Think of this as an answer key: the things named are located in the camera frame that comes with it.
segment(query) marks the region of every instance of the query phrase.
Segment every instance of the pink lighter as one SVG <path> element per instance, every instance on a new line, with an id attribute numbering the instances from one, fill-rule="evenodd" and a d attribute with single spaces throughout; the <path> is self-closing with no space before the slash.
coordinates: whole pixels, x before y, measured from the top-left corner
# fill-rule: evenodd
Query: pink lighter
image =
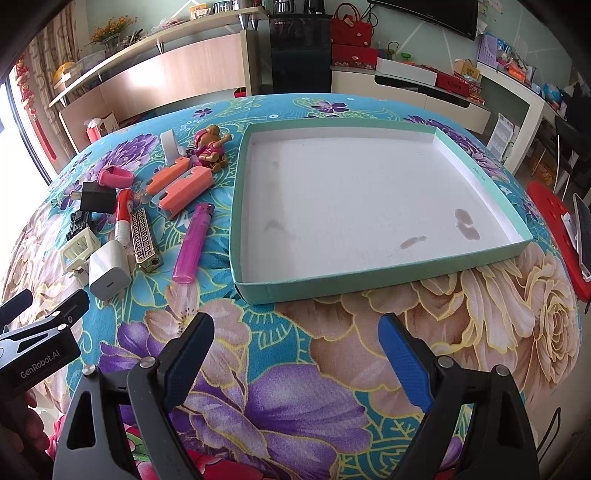
<path id="1" fill-rule="evenodd" d="M 211 203 L 199 203 L 195 208 L 174 266 L 173 281 L 176 283 L 193 282 L 207 229 L 212 220 L 213 209 L 214 206 Z"/>

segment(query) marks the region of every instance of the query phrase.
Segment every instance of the red stool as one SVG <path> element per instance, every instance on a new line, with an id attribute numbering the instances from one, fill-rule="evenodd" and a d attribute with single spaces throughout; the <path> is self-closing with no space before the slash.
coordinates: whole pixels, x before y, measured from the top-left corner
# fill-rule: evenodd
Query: red stool
<path id="1" fill-rule="evenodd" d="M 587 283 L 583 279 L 581 267 L 579 266 L 579 254 L 570 243 L 566 227 L 560 217 L 560 215 L 564 215 L 569 211 L 558 197 L 552 193 L 552 190 L 539 181 L 531 181 L 527 186 L 527 193 L 538 207 L 548 225 L 548 229 L 554 235 L 558 250 L 566 264 L 566 270 L 569 272 L 574 292 L 579 300 L 589 304 L 591 301 L 591 282 Z"/>

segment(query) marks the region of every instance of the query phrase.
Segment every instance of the white charger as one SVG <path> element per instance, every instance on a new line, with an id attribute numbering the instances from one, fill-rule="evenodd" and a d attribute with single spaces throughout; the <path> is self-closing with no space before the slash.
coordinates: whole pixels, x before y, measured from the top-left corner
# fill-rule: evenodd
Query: white charger
<path id="1" fill-rule="evenodd" d="M 125 247 L 111 240 L 90 256 L 90 292 L 99 300 L 109 300 L 131 284 Z"/>

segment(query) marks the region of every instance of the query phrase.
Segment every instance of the white desk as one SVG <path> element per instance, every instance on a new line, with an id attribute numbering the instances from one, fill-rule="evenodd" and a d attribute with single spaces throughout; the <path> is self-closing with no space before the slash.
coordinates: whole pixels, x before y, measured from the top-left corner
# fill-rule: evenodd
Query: white desk
<path id="1" fill-rule="evenodd" d="M 511 155 L 505 162 L 505 168 L 514 174 L 519 169 L 521 162 L 523 162 L 525 154 L 534 140 L 542 119 L 545 118 L 548 122 L 554 125 L 554 119 L 558 114 L 542 97 L 512 77 L 497 72 L 495 69 L 488 65 L 484 65 L 481 62 L 478 62 L 476 68 L 480 70 L 483 77 L 488 78 L 502 86 L 504 89 L 509 90 L 529 105 L 523 125 L 521 125 L 519 134 L 515 139 Z"/>

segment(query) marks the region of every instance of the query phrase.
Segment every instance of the teal floral fabric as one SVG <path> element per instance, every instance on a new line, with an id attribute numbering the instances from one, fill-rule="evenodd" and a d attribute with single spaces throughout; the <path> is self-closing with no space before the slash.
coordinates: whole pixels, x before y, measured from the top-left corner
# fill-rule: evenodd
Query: teal floral fabric
<path id="1" fill-rule="evenodd" d="M 534 242 L 514 259 L 411 284 L 248 305 L 234 289 L 228 258 L 241 138 L 250 124 L 319 117 L 440 128 L 494 180 L 526 221 Z M 197 202 L 169 222 L 140 185 L 164 165 L 162 132 L 174 129 L 179 144 L 189 148 L 195 133 L 210 124 L 233 135 L 225 145 L 229 167 L 216 173 L 215 187 L 199 197 L 215 205 L 215 214 L 196 281 L 179 285 L 171 273 Z M 436 354 L 451 355 L 464 367 L 490 371 L 506 365 L 530 411 L 576 362 L 576 297 L 544 221 L 515 179 L 476 138 L 440 115 L 346 95 L 208 103 L 119 130 L 86 148 L 51 185 L 17 242 L 3 300 L 30 288 L 35 301 L 13 327 L 42 318 L 78 288 L 63 274 L 58 254 L 77 207 L 69 195 L 109 165 L 134 172 L 134 206 L 148 209 L 164 264 L 152 274 L 134 269 L 131 286 L 109 301 L 91 296 L 90 310 L 74 327 L 81 357 L 37 387 L 63 411 L 84 365 L 97 364 L 104 371 L 130 368 L 145 355 L 157 355 L 198 311 L 207 312 L 215 322 L 214 343 L 186 402 L 171 415 L 187 448 L 208 459 L 249 465 L 261 473 L 259 478 L 374 480 L 391 474 L 422 418 L 379 345 L 377 322 L 383 313 L 396 313 Z M 112 239 L 114 217 L 95 219 L 99 239 Z M 133 425 L 131 411 L 123 413 L 125 423 Z M 465 407 L 446 465 L 459 454 L 469 417 Z M 144 451 L 137 459 L 149 462 Z"/>

